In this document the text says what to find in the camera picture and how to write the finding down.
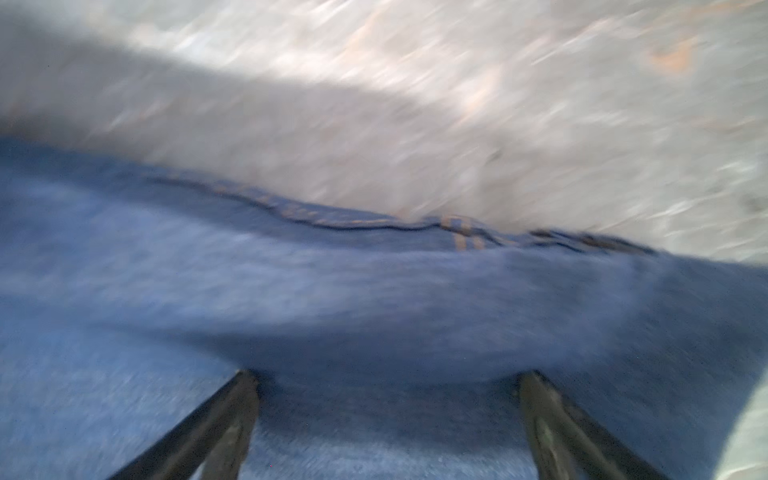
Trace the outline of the dark blue denim trousers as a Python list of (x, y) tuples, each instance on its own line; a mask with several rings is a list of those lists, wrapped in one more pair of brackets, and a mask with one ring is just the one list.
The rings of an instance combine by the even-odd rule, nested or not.
[(766, 369), (763, 266), (1, 143), (5, 479), (105, 479), (239, 370), (247, 479), (532, 479), (528, 370), (709, 479)]

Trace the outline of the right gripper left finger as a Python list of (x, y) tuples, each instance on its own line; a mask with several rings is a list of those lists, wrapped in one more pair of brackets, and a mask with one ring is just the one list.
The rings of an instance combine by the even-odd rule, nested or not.
[(259, 414), (257, 387), (251, 372), (237, 372), (110, 479), (237, 479)]

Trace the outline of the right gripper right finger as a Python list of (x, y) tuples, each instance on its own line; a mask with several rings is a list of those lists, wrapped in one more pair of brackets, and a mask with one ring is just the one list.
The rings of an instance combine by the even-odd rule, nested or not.
[(540, 479), (664, 480), (536, 371), (518, 377), (528, 444)]

